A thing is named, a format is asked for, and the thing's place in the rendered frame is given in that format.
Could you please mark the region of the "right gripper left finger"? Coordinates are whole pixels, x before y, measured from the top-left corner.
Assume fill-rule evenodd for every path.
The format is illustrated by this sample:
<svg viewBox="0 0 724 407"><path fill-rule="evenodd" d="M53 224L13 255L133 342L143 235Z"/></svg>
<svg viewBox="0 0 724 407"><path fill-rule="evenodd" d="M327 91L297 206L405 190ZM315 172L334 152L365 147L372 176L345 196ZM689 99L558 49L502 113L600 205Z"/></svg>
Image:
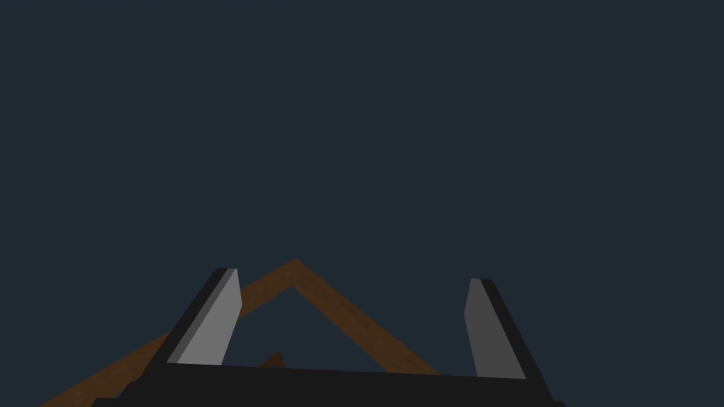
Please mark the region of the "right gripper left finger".
<svg viewBox="0 0 724 407"><path fill-rule="evenodd" d="M237 269L216 269L151 358L152 366L221 365L243 307Z"/></svg>

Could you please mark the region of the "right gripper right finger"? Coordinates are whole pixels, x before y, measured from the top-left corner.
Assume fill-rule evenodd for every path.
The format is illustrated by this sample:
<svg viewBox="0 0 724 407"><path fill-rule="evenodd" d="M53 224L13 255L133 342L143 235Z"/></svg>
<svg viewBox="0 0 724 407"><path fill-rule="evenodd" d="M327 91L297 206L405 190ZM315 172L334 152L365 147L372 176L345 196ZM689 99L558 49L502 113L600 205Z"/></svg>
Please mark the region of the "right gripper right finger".
<svg viewBox="0 0 724 407"><path fill-rule="evenodd" d="M530 354L495 284L469 282L464 319L478 377L532 379Z"/></svg>

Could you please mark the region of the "brown wooden angled frame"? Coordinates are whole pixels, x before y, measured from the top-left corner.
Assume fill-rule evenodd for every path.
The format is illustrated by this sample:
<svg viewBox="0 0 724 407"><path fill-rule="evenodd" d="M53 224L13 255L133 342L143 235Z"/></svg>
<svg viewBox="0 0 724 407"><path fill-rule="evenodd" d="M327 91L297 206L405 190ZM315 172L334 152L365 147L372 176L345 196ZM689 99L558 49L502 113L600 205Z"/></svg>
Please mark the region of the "brown wooden angled frame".
<svg viewBox="0 0 724 407"><path fill-rule="evenodd" d="M297 259L241 288L243 306L238 316L244 317L289 288L299 292L384 371L402 374L436 373L427 362ZM91 407L98 397L118 395L123 387L140 378L168 336L169 333L164 333L153 339L39 407Z"/></svg>

